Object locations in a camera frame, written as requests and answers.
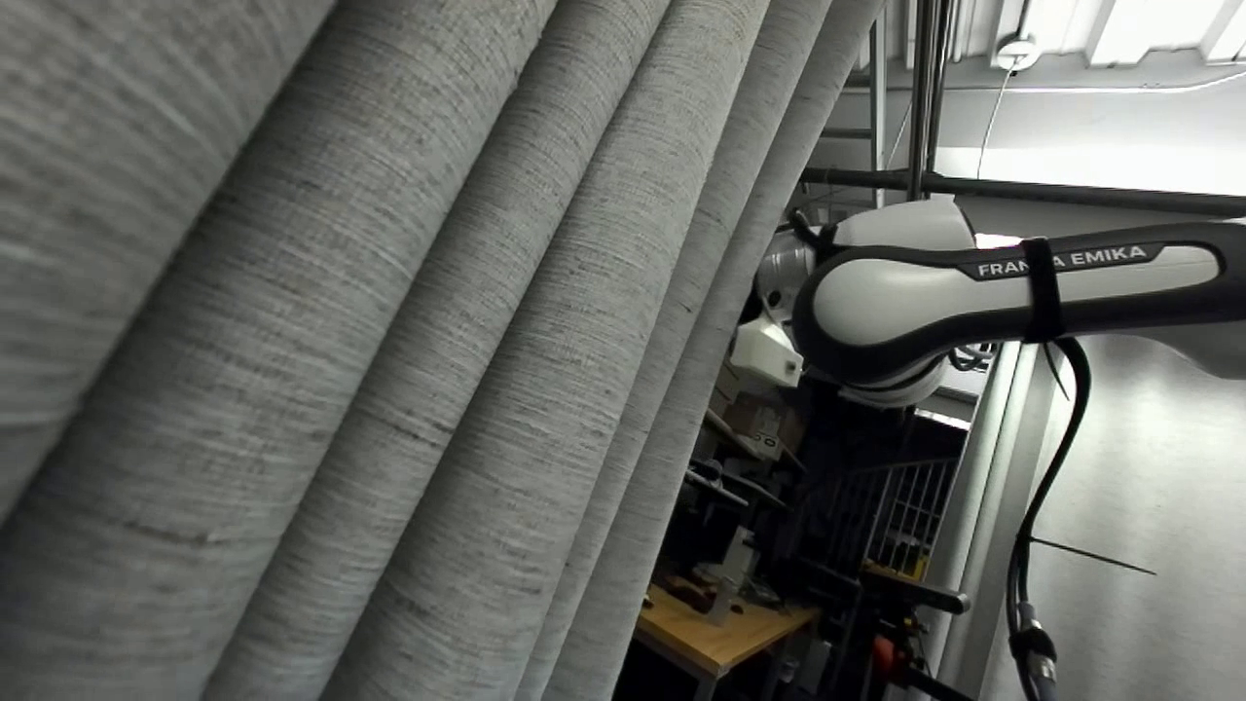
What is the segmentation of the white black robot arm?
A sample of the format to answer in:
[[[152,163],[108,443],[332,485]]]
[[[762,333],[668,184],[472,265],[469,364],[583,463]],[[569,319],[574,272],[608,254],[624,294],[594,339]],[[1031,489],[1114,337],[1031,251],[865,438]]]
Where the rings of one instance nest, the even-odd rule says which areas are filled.
[[[874,411],[920,404],[955,347],[1154,337],[1230,369],[1202,326],[1246,319],[1246,229],[1154,224],[983,251],[949,201],[843,217],[798,280],[791,364]]]

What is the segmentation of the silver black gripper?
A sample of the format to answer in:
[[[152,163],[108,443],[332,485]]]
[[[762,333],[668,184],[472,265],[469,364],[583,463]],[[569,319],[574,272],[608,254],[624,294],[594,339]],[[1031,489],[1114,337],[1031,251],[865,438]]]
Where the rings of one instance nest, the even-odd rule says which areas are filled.
[[[813,268],[818,268],[813,251],[794,234],[781,234],[757,268],[757,298],[762,303],[762,315],[775,325],[787,325]]]

